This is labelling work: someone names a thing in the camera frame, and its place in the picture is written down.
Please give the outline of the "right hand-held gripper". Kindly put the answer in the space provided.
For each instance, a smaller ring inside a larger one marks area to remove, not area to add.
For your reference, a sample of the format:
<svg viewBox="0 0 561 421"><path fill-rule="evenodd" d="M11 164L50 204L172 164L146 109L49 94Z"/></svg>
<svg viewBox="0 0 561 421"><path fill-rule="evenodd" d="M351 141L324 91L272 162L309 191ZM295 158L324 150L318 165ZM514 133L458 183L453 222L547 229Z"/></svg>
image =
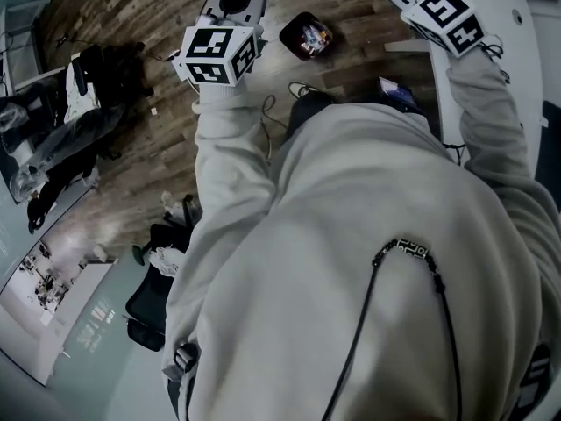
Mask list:
<svg viewBox="0 0 561 421"><path fill-rule="evenodd" d="M460 58L485 37L486 29L471 0L389 0L401 20L423 39Z"/></svg>

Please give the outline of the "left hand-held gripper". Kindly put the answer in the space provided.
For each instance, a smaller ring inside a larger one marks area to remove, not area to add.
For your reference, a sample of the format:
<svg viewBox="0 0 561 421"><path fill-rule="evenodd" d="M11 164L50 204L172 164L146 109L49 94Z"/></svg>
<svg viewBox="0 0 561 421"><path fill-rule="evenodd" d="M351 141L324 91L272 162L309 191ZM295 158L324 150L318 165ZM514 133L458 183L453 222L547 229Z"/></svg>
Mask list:
<svg viewBox="0 0 561 421"><path fill-rule="evenodd" d="M207 0L186 28L172 64L182 81L234 87L252 71L262 39L266 0Z"/></svg>

